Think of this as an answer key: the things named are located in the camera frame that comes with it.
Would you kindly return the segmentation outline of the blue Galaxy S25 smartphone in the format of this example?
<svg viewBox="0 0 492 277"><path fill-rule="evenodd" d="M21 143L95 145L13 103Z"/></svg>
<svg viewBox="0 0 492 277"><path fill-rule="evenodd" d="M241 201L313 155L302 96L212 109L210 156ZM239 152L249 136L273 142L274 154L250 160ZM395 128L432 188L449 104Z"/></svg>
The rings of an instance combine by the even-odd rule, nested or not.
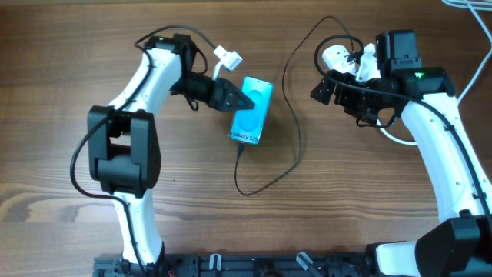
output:
<svg viewBox="0 0 492 277"><path fill-rule="evenodd" d="M270 82L250 76L244 78L241 91L254 103L254 107L235 112L229 132L230 139L252 145L259 143L273 88Z"/></svg>

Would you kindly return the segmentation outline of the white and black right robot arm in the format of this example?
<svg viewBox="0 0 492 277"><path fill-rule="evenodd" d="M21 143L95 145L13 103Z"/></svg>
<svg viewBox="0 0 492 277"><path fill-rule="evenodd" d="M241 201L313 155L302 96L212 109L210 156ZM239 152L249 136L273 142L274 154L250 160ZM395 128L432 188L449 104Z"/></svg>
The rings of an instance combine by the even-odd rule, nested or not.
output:
<svg viewBox="0 0 492 277"><path fill-rule="evenodd" d="M315 49L320 103L340 105L361 128L385 130L392 109L411 133L433 186L439 224L414 241L366 248L364 276L489 276L491 184L460 119L454 86L441 67L424 67L411 30L379 34L359 51L341 37Z"/></svg>

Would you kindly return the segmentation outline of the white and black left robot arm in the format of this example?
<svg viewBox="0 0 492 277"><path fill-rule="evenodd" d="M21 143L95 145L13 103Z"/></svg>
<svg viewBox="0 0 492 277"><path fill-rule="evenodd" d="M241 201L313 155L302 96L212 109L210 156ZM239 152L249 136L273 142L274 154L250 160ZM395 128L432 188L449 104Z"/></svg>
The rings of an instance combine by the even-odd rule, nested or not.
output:
<svg viewBox="0 0 492 277"><path fill-rule="evenodd" d="M236 51L209 43L218 57L212 76L195 72L200 54L189 35L159 36L159 31L135 42L142 52L136 73L124 91L106 106L93 106L88 131L71 158L72 185L92 199L110 200L117 212L124 248L120 255L94 260L95 276L175 276L159 234L153 188L161 172L161 150L155 118L168 95L183 95L190 108L200 103L220 112L254 107L222 68L234 71L242 58Z"/></svg>

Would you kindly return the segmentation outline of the white power strip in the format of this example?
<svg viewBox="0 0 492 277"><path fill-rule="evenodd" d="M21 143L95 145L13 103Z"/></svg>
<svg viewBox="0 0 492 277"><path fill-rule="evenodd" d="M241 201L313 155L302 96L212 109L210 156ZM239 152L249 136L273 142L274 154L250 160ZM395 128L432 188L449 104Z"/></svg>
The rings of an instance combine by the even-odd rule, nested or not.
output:
<svg viewBox="0 0 492 277"><path fill-rule="evenodd" d="M350 53L343 45L333 45L323 51L322 58L331 71L355 75L356 65L355 62L348 61L349 55Z"/></svg>

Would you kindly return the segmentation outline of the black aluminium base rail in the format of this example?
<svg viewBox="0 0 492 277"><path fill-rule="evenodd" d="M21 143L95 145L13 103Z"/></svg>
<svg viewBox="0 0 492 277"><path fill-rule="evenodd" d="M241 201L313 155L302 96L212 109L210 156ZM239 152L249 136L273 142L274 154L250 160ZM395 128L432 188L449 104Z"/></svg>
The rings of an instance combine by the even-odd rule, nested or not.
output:
<svg viewBox="0 0 492 277"><path fill-rule="evenodd" d="M157 259L137 262L121 256L94 260L95 277L177 276L177 277L262 277L262 276L377 276L377 265L366 252L335 252L311 255L182 255L158 254Z"/></svg>

